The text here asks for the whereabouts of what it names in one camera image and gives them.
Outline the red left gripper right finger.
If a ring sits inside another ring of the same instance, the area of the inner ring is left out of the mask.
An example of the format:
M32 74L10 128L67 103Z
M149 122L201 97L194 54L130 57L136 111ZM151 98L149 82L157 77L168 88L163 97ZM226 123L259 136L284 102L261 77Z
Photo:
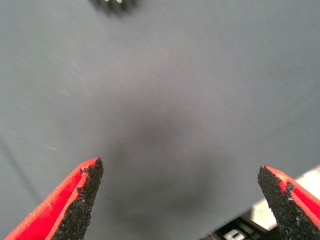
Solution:
M283 240L320 238L320 200L293 178L262 165L257 182L271 209Z

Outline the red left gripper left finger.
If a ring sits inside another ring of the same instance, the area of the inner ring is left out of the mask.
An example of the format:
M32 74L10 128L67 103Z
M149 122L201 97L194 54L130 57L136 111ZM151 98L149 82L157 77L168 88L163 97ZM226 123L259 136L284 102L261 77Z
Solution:
M99 157L78 165L6 239L84 239L103 173Z

